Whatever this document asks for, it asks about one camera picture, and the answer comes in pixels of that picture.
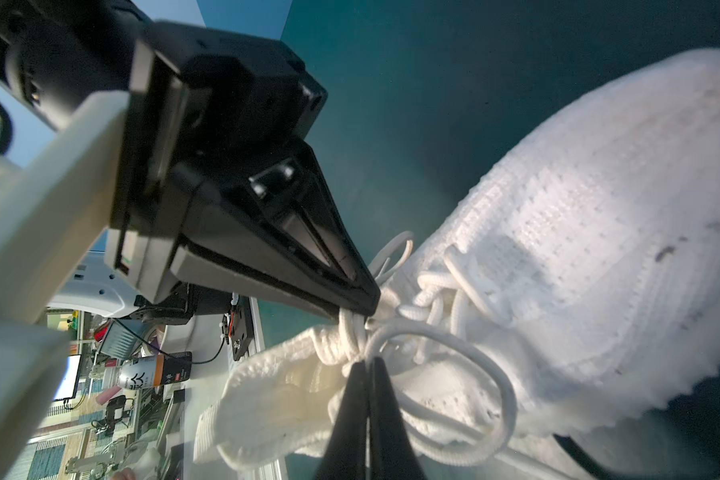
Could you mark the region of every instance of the teal table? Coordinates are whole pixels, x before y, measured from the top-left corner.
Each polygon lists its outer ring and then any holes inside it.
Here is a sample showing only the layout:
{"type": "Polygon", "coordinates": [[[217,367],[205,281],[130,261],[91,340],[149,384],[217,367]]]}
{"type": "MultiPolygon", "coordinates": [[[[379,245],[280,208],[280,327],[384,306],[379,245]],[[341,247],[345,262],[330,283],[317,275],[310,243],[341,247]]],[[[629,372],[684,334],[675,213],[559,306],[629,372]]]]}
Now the teal table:
{"type": "MultiPolygon", "coordinates": [[[[720,46],[720,2],[293,0],[282,39],[328,90],[307,140],[368,261],[403,230],[420,244],[507,150],[585,92],[720,46]]],[[[268,346],[325,321],[265,302],[261,317],[268,346]]],[[[291,479],[316,465],[287,461],[291,479]]]]}

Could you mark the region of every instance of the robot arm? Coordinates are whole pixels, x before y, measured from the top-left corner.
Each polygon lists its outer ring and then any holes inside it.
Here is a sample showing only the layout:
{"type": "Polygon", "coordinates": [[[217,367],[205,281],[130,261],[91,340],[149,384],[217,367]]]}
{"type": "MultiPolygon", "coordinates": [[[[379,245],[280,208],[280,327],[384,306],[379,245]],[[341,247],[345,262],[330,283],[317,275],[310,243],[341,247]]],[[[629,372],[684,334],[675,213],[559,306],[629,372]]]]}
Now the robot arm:
{"type": "Polygon", "coordinates": [[[105,263],[153,304],[193,284],[374,312],[304,141],[327,93],[283,43],[127,0],[0,0],[0,82],[59,131],[0,176],[0,478],[64,372],[63,336],[29,324],[105,227],[105,263]]]}

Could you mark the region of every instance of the desk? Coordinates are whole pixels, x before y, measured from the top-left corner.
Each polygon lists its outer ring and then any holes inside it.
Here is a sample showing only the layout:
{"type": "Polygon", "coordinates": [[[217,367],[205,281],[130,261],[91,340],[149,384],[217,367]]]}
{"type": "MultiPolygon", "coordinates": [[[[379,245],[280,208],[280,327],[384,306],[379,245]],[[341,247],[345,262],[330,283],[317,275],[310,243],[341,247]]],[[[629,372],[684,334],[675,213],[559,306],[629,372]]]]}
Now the desk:
{"type": "Polygon", "coordinates": [[[120,440],[121,438],[125,438],[128,435],[132,433],[136,433],[136,426],[139,422],[139,398],[143,395],[143,390],[121,390],[121,395],[125,395],[128,400],[126,400],[126,408],[129,408],[131,405],[134,407],[130,411],[130,418],[128,419],[128,423],[122,423],[118,422],[115,426],[115,431],[112,434],[112,441],[116,442],[117,440],[120,440]]]}
{"type": "MultiPolygon", "coordinates": [[[[253,298],[251,298],[251,313],[254,341],[249,346],[249,354],[264,349],[259,303],[253,298]]],[[[219,348],[221,333],[219,322],[221,319],[221,315],[202,315],[192,318],[184,326],[168,326],[163,341],[163,350],[168,352],[192,351],[192,359],[196,362],[211,358],[219,348]]],[[[213,362],[192,366],[190,379],[184,382],[186,400],[181,419],[182,441],[184,442],[184,478],[204,478],[205,480],[238,478],[238,475],[222,460],[203,464],[192,463],[194,436],[200,415],[221,398],[224,385],[234,365],[232,349],[230,346],[224,345],[219,358],[213,362]]],[[[249,480],[288,479],[282,459],[262,467],[256,472],[245,472],[240,477],[249,480]]]]}

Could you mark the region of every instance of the pink object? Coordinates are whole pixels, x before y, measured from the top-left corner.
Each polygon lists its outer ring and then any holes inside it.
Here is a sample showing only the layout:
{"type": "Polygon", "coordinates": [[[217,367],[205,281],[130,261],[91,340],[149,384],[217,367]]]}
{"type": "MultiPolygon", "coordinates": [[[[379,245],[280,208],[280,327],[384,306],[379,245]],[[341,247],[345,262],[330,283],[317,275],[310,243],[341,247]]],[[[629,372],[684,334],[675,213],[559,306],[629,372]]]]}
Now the pink object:
{"type": "Polygon", "coordinates": [[[98,403],[99,405],[103,405],[103,404],[107,403],[107,402],[110,400],[110,398],[112,398],[112,397],[114,397],[115,395],[117,395],[117,393],[118,393],[120,390],[122,390],[122,388],[120,388],[120,387],[117,386],[117,385],[112,386],[112,387],[104,390],[102,393],[100,393],[100,394],[96,397],[96,403],[98,403]]]}

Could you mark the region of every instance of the hand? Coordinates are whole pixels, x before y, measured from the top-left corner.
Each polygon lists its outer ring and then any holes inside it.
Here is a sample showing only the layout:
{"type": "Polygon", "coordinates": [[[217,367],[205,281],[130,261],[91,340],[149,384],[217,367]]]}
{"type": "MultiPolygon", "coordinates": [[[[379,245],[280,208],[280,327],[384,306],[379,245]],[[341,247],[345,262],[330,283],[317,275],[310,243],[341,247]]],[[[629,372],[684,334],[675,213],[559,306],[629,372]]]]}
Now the hand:
{"type": "Polygon", "coordinates": [[[130,468],[123,468],[119,472],[112,475],[110,480],[136,480],[136,474],[130,468]]]}

